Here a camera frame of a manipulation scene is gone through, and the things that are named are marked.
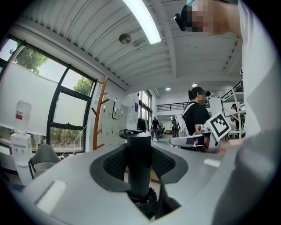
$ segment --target black t-shirt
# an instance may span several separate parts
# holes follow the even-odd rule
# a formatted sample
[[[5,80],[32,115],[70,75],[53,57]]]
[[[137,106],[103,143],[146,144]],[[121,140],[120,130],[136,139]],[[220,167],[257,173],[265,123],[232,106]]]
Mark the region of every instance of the black t-shirt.
[[[195,103],[184,114],[184,121],[189,135],[195,132],[195,124],[205,124],[210,119],[210,115],[205,106]]]
[[[157,126],[159,126],[159,128],[160,128],[158,120],[157,119],[153,119],[153,121],[152,121],[152,128],[153,129],[158,129]]]

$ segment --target person in white shirt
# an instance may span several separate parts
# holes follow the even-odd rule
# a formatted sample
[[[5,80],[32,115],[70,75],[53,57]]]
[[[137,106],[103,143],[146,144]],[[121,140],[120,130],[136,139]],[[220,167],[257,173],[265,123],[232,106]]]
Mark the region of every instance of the person in white shirt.
[[[241,0],[238,5],[222,0],[188,0],[175,20],[182,31],[223,35],[231,32],[242,40],[242,69],[246,138],[281,128],[280,59],[267,30],[254,12]],[[220,141],[218,153],[244,141]]]

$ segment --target linear light fixture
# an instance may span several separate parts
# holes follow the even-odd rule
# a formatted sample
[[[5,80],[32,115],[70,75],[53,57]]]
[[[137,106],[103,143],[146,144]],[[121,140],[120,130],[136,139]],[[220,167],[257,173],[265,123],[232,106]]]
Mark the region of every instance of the linear light fixture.
[[[137,18],[150,44],[161,41],[156,25],[142,0],[123,0]]]

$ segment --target round ceiling fixture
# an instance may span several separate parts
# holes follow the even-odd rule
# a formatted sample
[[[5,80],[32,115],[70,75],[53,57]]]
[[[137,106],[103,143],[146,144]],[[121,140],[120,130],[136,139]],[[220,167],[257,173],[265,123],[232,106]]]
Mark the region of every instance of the round ceiling fixture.
[[[121,34],[120,37],[119,37],[119,41],[120,41],[122,44],[128,44],[128,43],[131,42],[131,40],[132,40],[132,37],[131,37],[129,34],[127,34],[127,33],[123,33],[123,34]]]

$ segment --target wooden coat rack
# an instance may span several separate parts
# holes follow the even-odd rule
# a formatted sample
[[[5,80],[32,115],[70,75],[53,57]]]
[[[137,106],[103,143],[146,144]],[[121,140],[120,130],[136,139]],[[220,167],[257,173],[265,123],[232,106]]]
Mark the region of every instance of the wooden coat rack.
[[[98,81],[100,84],[102,84],[102,88],[101,88],[101,94],[100,94],[100,97],[98,99],[98,104],[97,104],[97,111],[94,110],[94,108],[92,108],[92,111],[94,112],[94,114],[96,115],[96,118],[95,118],[95,125],[94,125],[94,137],[93,137],[93,150],[97,150],[98,148],[104,146],[104,144],[101,144],[99,146],[97,146],[97,135],[101,132],[101,129],[100,130],[97,130],[98,129],[98,121],[100,119],[100,113],[101,113],[101,105],[106,103],[107,101],[109,101],[109,98],[107,98],[106,100],[102,100],[103,99],[103,96],[107,93],[104,92],[105,90],[105,86],[106,86],[106,83],[107,83],[107,76],[104,78],[104,82],[100,82]]]

